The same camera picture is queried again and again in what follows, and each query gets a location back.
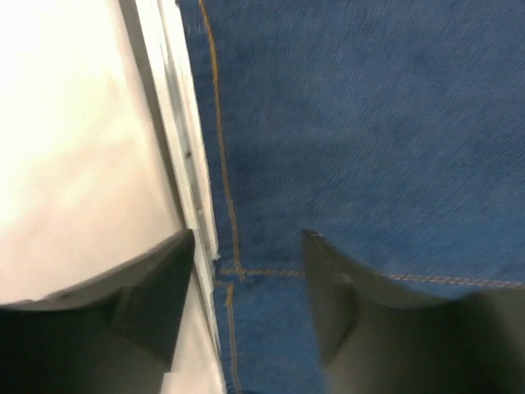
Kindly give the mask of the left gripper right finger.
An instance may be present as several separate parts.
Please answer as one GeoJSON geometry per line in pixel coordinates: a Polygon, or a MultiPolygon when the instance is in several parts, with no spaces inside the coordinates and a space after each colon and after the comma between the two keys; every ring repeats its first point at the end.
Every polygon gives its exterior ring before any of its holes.
{"type": "Polygon", "coordinates": [[[365,268],[315,231],[302,245],[330,393],[523,392],[523,289],[446,299],[365,268]]]}

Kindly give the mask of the dark blue denim trousers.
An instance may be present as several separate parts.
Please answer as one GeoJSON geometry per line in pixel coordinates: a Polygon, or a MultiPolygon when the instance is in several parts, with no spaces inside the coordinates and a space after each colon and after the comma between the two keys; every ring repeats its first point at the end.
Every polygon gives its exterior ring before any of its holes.
{"type": "Polygon", "coordinates": [[[229,393],[322,393],[312,229],[447,298],[524,284],[521,1],[183,1],[229,393]]]}

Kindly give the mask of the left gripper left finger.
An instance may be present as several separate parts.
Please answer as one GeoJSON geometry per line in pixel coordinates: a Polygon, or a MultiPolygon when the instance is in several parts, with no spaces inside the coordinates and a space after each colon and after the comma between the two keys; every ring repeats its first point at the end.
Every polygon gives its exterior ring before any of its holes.
{"type": "Polygon", "coordinates": [[[39,301],[1,308],[4,393],[158,393],[194,266],[194,233],[39,301]]]}

